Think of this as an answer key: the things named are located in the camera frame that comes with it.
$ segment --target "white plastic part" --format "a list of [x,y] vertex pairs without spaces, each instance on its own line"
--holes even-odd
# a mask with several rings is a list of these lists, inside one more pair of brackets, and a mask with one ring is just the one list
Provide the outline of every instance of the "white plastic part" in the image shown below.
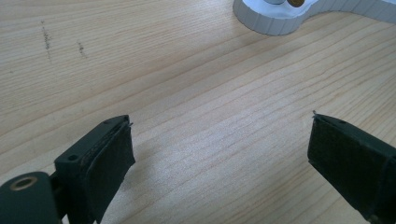
[[265,35],[286,35],[311,16],[325,11],[344,11],[379,21],[396,23],[396,0],[305,0],[301,7],[287,1],[234,0],[233,12],[247,28]]

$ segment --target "wooden table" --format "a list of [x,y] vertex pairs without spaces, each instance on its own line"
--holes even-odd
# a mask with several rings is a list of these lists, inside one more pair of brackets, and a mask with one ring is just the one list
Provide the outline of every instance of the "wooden table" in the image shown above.
[[233,0],[0,1],[0,183],[128,114],[103,223],[366,223],[307,162],[312,111],[396,146],[396,26],[259,35]]

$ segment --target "screw hole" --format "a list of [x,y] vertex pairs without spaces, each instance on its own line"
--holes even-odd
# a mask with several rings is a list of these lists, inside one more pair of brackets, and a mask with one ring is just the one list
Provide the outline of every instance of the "screw hole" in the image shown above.
[[78,156],[76,155],[71,155],[69,156],[67,159],[69,159],[70,161],[75,161],[78,158]]
[[33,184],[37,182],[37,177],[35,176],[26,176],[24,178],[21,178],[10,186],[11,190],[18,191],[22,189],[27,189],[33,186]]

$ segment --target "black plastic part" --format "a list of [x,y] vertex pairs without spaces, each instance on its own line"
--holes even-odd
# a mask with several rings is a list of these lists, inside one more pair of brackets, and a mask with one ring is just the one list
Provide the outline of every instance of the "black plastic part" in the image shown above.
[[62,219],[66,215],[68,208],[71,206],[69,192],[59,181],[58,174],[56,172],[53,173],[49,179],[52,186],[52,195],[55,199],[56,208],[58,210],[58,218]]
[[134,164],[128,116],[108,119],[55,160],[58,181],[70,195],[70,223],[100,223]]
[[50,178],[33,172],[8,180],[0,188],[0,223],[58,224]]
[[308,159],[365,219],[396,222],[396,148],[343,120],[316,114]]

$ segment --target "wood grain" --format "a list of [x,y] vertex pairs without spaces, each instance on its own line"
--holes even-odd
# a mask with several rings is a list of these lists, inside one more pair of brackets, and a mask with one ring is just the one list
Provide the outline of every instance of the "wood grain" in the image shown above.
[[134,155],[103,223],[365,223],[307,162],[312,110],[396,146],[396,26],[251,32],[232,0],[0,1],[0,183],[104,119]]

